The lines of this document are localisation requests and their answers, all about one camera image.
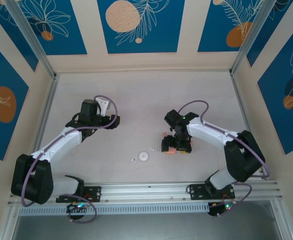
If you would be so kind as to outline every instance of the white cable tray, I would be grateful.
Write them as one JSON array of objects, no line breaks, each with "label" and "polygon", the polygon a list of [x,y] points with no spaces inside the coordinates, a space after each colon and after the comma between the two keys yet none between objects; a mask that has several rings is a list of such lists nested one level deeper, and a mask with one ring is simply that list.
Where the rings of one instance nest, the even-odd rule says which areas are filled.
[{"label": "white cable tray", "polygon": [[[195,203],[173,203],[173,204],[97,204],[98,215],[121,215],[121,214],[175,214],[175,213],[208,213],[209,204],[207,202]],[[95,211],[92,207],[87,209],[88,215],[93,215]],[[19,216],[65,216],[66,205],[59,206],[30,206],[22,207]],[[83,215],[85,210],[72,215]]]}]

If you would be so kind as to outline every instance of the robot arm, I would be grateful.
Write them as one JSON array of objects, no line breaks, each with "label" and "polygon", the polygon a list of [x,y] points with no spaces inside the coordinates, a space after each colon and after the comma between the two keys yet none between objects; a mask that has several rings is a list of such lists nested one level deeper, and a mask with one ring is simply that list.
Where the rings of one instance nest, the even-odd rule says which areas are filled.
[{"label": "robot arm", "polygon": [[[72,148],[79,145],[96,131],[85,129],[85,127],[105,126],[114,120],[115,115],[106,116],[108,106],[109,102],[100,98],[84,100],[81,111],[73,116],[72,120],[65,125],[63,131],[54,140],[31,155],[22,154],[19,156],[15,164],[11,185],[12,194],[21,196],[27,172],[35,159],[40,154],[43,154],[36,163],[33,174],[27,182],[25,198],[38,204],[43,204],[50,197],[65,194],[76,194],[82,197],[84,194],[84,181],[69,175],[53,179],[51,166],[63,159]],[[119,124],[120,117],[117,116],[113,124],[107,129],[114,129]],[[45,149],[53,142],[56,143],[45,152]]]},{"label": "robot arm", "polygon": [[192,137],[203,139],[224,150],[226,168],[218,170],[205,181],[205,189],[211,196],[234,182],[244,183],[262,166],[257,158],[230,136],[245,142],[265,162],[257,142],[249,131],[228,131],[201,121],[199,115],[193,112],[181,116],[172,110],[167,113],[164,120],[175,134],[164,137],[161,144],[162,152],[167,152],[171,147],[190,153]]}]

